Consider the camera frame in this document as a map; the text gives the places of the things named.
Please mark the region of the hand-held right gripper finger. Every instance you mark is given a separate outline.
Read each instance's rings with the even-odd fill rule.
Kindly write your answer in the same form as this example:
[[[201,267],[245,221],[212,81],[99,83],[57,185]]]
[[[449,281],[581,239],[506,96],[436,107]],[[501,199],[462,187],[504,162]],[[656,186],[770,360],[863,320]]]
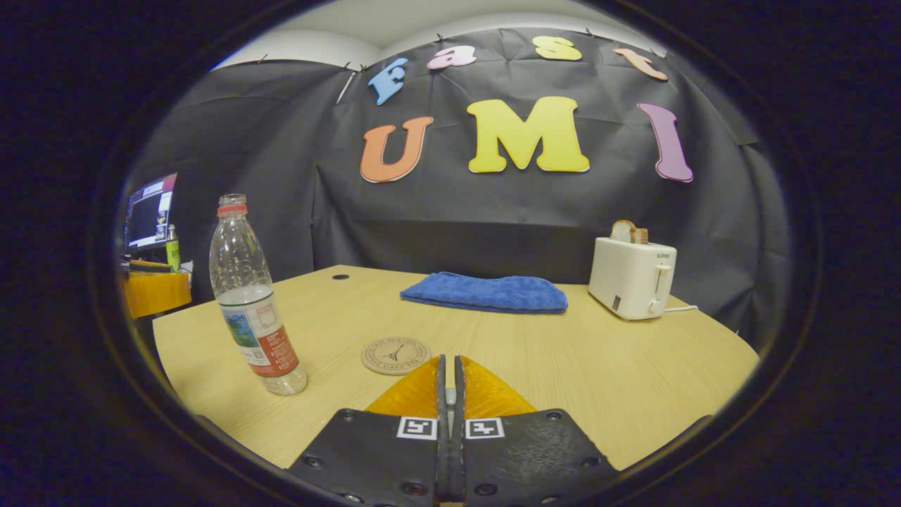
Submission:
[[[287,468],[354,506],[437,506],[448,445],[446,359],[434,360],[425,401],[434,416],[342,408]]]
[[[620,472],[560,408],[475,416],[475,376],[455,357],[454,497],[466,506],[567,506]]]

